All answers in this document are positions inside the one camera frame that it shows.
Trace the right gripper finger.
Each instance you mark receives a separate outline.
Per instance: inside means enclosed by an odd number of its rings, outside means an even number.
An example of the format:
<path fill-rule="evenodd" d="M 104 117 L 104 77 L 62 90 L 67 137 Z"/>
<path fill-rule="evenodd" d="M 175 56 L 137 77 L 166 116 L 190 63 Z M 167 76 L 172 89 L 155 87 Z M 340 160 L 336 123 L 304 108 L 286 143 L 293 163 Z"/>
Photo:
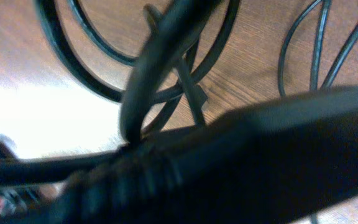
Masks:
<path fill-rule="evenodd" d="M 339 88 L 73 174 L 27 223 L 285 223 L 356 195 L 358 88 Z"/>

